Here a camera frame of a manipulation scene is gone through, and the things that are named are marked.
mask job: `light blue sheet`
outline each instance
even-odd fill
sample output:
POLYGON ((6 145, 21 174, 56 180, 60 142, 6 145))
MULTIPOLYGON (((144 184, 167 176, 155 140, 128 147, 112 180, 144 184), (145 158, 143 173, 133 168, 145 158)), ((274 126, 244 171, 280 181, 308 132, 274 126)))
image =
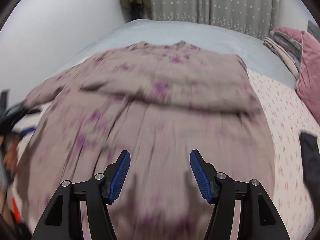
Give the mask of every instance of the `light blue sheet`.
POLYGON ((151 20, 136 20, 114 30, 78 52, 52 75, 71 68, 85 57, 105 50, 125 47, 140 41, 173 44, 181 40, 219 53, 238 54, 248 69, 266 75, 292 89, 295 88, 294 76, 259 39, 215 26, 151 20))

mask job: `curtain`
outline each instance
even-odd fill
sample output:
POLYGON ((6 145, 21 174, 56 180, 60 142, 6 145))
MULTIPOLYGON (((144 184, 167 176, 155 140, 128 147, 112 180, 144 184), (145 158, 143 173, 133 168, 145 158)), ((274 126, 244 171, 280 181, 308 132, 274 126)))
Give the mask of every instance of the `curtain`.
POLYGON ((224 27, 263 39, 276 27, 280 0, 151 0, 159 21, 224 27))

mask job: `pink pillow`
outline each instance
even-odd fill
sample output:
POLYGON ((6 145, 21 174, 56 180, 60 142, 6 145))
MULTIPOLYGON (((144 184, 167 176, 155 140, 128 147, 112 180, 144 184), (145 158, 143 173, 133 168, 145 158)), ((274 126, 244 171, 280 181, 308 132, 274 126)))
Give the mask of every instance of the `pink pillow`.
POLYGON ((302 44, 301 70, 296 91, 320 124, 320 43, 305 31, 286 27, 275 30, 302 44))

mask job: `person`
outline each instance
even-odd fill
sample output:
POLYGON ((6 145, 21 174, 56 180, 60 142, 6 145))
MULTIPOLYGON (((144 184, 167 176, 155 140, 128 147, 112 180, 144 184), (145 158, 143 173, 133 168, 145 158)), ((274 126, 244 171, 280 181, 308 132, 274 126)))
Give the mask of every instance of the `person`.
MULTIPOLYGON (((9 143, 8 150, 4 155, 3 159, 6 170, 8 170, 12 174, 16 174, 17 171, 19 141, 19 136, 15 136, 14 138, 12 138, 11 142, 9 143)), ((0 145, 2 145, 2 142, 3 137, 0 137, 0 145)), ((2 185, 0 185, 0 207, 0 212, 4 222, 12 230, 12 232, 15 233, 15 222, 13 220, 11 211, 7 203, 7 190, 3 189, 2 185)))

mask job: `orange object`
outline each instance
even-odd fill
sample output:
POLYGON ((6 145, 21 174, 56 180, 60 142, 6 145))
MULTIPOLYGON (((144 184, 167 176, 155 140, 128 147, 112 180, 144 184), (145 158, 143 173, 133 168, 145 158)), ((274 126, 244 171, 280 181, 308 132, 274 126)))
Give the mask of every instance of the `orange object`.
POLYGON ((21 223, 21 215, 20 215, 19 209, 17 207, 16 201, 14 200, 14 198, 12 198, 11 201, 12 201, 14 218, 17 223, 21 223))

